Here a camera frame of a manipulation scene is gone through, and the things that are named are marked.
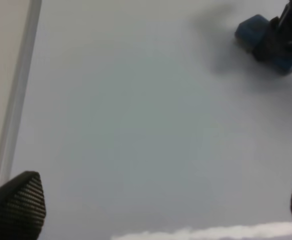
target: white table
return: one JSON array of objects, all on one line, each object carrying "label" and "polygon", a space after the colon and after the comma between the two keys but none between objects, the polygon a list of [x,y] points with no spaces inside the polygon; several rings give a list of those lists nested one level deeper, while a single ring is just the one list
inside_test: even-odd
[{"label": "white table", "polygon": [[292,74],[234,43],[286,2],[43,1],[11,174],[41,239],[291,240]]},{"label": "white table", "polygon": [[0,185],[10,174],[40,0],[0,0]]}]

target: blue plastic block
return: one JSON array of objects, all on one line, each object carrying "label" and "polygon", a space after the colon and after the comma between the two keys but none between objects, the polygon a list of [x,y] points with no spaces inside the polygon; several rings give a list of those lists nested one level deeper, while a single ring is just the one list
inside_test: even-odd
[{"label": "blue plastic block", "polygon": [[[235,37],[243,43],[247,50],[252,51],[262,40],[269,21],[256,15],[239,24]],[[276,56],[270,62],[284,74],[292,72],[292,56]]]}]

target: white strip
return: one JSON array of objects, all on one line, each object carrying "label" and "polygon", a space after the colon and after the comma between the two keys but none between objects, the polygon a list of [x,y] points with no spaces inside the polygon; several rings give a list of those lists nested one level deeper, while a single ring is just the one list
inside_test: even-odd
[{"label": "white strip", "polygon": [[114,236],[112,240],[220,240],[276,238],[292,235],[292,222],[271,222],[253,226],[212,227],[204,230],[184,228],[174,233],[141,232]]}]

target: blue object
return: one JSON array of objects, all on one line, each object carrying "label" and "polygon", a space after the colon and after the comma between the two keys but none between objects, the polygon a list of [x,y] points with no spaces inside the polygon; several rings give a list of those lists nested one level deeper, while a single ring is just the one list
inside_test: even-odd
[{"label": "blue object", "polygon": [[[252,51],[254,47],[262,40],[268,27],[269,21],[261,15],[256,15],[239,24],[235,37]],[[292,72],[292,56],[276,56],[271,63],[284,74]]]}]

